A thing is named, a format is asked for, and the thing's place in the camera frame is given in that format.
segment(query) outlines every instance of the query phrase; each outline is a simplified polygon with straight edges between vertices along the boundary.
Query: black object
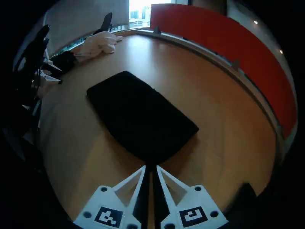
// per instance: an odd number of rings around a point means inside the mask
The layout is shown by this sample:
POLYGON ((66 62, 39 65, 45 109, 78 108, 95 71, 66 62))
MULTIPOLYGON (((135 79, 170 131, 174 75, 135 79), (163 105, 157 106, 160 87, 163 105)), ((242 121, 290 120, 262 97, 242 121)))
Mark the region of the black object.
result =
POLYGON ((112 136, 148 165, 174 155, 199 130, 161 94, 128 71, 89 88, 87 95, 112 136))
POLYGON ((63 74, 70 71, 74 66, 75 62, 77 61, 74 53, 71 51, 65 51, 62 54, 54 56, 50 59, 53 61, 53 64, 58 67, 60 70, 50 67, 48 64, 43 66, 43 69, 49 70, 52 74, 52 77, 61 77, 63 74))
POLYGON ((111 25, 111 20, 112 20, 112 13, 108 13, 104 17, 104 21, 103 21, 101 28, 99 28, 97 31, 95 31, 92 35, 95 35, 99 32, 108 31, 108 29, 110 28, 110 25, 111 25))
POLYGON ((152 183, 154 194, 154 216, 155 229, 161 229, 161 222, 169 215, 169 207, 166 203, 165 195, 158 176, 157 168, 152 171, 152 183))

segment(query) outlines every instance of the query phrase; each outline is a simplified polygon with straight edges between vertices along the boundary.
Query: black cloth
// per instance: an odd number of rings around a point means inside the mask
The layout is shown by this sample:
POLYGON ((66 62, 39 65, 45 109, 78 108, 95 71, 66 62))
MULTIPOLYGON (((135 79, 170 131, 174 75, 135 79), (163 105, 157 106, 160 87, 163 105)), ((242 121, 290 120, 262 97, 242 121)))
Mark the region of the black cloth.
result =
POLYGON ((89 88, 87 96, 111 135, 149 165, 174 155, 199 130, 160 93, 128 71, 89 88))

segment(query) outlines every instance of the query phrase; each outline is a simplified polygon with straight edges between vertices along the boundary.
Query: white cloth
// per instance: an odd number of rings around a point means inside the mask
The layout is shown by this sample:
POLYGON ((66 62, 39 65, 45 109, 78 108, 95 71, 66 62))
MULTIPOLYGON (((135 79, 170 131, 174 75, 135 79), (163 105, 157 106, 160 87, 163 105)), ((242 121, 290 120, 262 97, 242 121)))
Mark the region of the white cloth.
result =
POLYGON ((101 52, 108 54, 114 53, 115 45, 123 39, 108 31, 99 32, 86 38, 80 50, 74 54, 79 62, 96 57, 101 52))

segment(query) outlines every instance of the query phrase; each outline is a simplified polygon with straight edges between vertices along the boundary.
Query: red panel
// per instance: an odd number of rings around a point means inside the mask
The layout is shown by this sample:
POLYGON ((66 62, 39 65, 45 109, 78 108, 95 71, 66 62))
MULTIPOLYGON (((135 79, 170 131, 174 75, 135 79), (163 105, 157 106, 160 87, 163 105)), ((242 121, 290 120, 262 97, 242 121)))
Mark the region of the red panel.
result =
POLYGON ((270 50, 250 31, 216 12, 179 4, 151 7, 150 27, 185 37, 233 61, 253 80, 271 104, 286 138, 297 120, 288 79, 270 50))

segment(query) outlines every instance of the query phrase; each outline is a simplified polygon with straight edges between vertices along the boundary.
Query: black chair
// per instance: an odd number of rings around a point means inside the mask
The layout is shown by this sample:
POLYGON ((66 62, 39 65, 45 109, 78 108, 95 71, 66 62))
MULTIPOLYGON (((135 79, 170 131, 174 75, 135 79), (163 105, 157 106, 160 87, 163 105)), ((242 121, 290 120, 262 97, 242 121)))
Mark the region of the black chair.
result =
POLYGON ((111 19, 112 19, 112 13, 108 13, 104 18, 101 28, 99 28, 97 31, 95 31, 92 35, 95 35, 99 32, 108 31, 108 29, 110 29, 110 31, 111 31, 111 28, 112 28, 111 19))

